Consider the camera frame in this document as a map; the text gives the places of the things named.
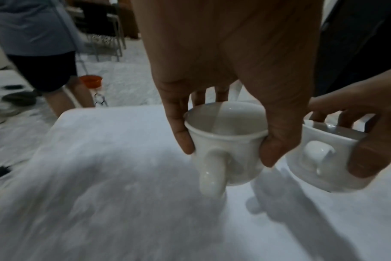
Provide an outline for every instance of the table surface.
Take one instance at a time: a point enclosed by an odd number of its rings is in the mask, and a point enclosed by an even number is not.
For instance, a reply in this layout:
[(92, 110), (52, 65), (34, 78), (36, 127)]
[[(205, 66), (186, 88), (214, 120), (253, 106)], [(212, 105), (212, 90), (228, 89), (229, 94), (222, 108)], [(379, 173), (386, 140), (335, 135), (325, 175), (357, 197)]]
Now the table surface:
[(213, 200), (161, 106), (64, 113), (0, 198), (0, 260), (391, 261), (391, 166), (327, 193), (284, 159)]

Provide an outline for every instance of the blue-gray t-shirt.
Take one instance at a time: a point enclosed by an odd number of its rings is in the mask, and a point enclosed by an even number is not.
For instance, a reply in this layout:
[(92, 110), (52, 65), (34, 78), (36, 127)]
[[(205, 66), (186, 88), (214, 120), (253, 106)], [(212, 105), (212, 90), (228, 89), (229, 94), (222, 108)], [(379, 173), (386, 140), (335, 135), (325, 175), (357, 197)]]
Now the blue-gray t-shirt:
[(50, 56), (81, 51), (61, 0), (0, 0), (0, 45), (8, 55)]

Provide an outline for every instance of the black shorts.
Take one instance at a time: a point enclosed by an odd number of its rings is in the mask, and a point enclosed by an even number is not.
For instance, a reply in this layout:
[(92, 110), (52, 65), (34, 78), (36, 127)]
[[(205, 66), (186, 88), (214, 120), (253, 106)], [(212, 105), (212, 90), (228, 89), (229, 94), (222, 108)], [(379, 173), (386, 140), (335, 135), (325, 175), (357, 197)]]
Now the black shorts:
[(40, 92), (54, 92), (77, 76), (75, 52), (51, 56), (8, 55), (24, 78)]

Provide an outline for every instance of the white cup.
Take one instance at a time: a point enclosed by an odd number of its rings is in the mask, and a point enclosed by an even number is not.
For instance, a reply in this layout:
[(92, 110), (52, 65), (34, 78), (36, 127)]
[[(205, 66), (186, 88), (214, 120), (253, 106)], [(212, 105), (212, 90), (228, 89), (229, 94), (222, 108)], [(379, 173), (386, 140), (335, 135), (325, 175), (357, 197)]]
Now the white cup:
[(185, 117), (202, 194), (220, 197), (227, 185), (249, 182), (262, 171), (259, 148), (268, 133), (262, 106), (216, 102), (194, 107)]
[(303, 181), (329, 192), (349, 192), (365, 188), (371, 178), (357, 178), (347, 171), (355, 145), (365, 133), (304, 120), (302, 141), (289, 152), (290, 171)]

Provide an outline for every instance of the orange container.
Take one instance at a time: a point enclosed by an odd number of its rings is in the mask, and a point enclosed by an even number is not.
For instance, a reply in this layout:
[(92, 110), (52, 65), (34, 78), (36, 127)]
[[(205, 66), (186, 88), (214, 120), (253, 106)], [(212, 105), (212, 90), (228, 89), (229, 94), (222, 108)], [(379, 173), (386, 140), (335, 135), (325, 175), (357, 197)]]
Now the orange container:
[(79, 78), (88, 89), (101, 88), (102, 77), (98, 75), (84, 75)]

